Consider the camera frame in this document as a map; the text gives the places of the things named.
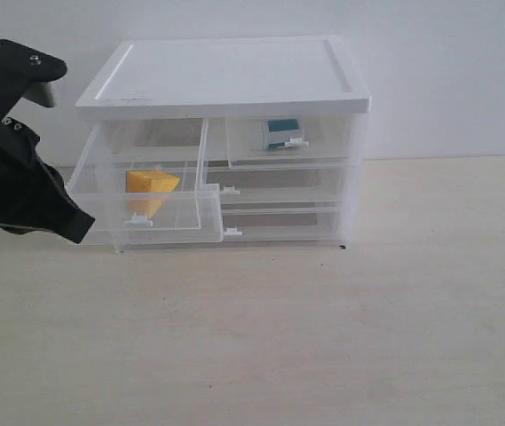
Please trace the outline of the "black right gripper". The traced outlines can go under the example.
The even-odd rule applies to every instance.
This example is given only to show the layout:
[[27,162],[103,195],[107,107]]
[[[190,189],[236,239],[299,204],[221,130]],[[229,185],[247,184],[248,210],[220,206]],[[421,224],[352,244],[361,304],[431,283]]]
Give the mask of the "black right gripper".
[[0,117],[0,228],[23,235],[54,233],[79,244],[95,223],[68,195],[62,176],[37,154],[39,136]]

